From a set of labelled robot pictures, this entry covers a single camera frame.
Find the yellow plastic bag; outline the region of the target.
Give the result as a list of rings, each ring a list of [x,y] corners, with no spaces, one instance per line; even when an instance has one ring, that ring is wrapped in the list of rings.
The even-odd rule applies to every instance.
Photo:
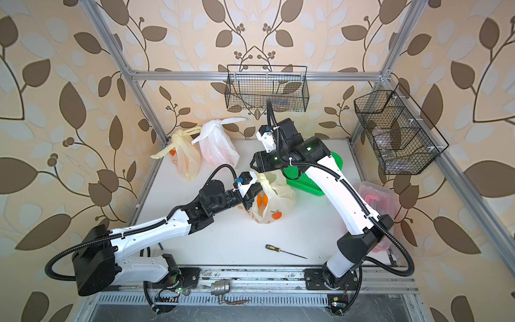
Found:
[[[250,210],[245,210],[243,205],[238,205],[237,208],[245,211],[258,224],[270,224],[284,219],[285,215],[290,214],[295,207],[296,193],[287,185],[286,179],[279,170],[264,174],[254,173],[257,176],[257,182],[263,188],[259,195],[268,196],[268,206],[259,208],[256,197]]]
[[[193,144],[191,138],[194,134],[200,134],[201,127],[192,127],[187,130],[177,130],[172,134],[171,143],[157,154],[151,156],[152,159],[161,159],[175,151],[176,168],[178,174],[188,181],[193,181],[201,167],[201,153]]]

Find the white plastic bag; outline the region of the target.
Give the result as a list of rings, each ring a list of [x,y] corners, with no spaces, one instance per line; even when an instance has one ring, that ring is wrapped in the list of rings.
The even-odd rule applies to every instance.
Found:
[[[192,141],[199,143],[201,155],[209,165],[218,167],[222,164],[237,166],[240,155],[230,137],[225,133],[224,125],[236,125],[245,118],[214,119],[202,126],[200,134]]]

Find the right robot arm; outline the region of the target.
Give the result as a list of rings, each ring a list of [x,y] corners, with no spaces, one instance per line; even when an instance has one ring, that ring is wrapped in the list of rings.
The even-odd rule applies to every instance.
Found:
[[[304,140],[292,120],[277,121],[271,101],[266,103],[267,124],[256,134],[265,149],[254,154],[251,168],[258,173],[297,168],[325,194],[341,216],[347,233],[337,241],[337,252],[323,264],[323,280],[328,288],[338,289],[351,271],[369,261],[396,276],[414,274],[414,261],[407,249],[390,233],[393,220],[381,215],[365,202],[337,166],[328,147],[317,137]],[[388,238],[404,256],[406,270],[391,268],[369,253]]]

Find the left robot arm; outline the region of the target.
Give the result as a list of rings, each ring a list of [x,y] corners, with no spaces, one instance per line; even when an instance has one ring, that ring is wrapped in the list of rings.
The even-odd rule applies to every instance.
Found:
[[[242,172],[233,177],[233,188],[210,176],[198,195],[186,205],[175,206],[162,218],[126,228],[92,228],[85,239],[51,258],[45,273],[54,280],[75,282],[82,297],[112,286],[142,282],[168,283],[181,274],[171,254],[135,257],[135,253],[163,241],[201,231],[214,216],[237,206],[248,210],[262,191],[257,175]]]

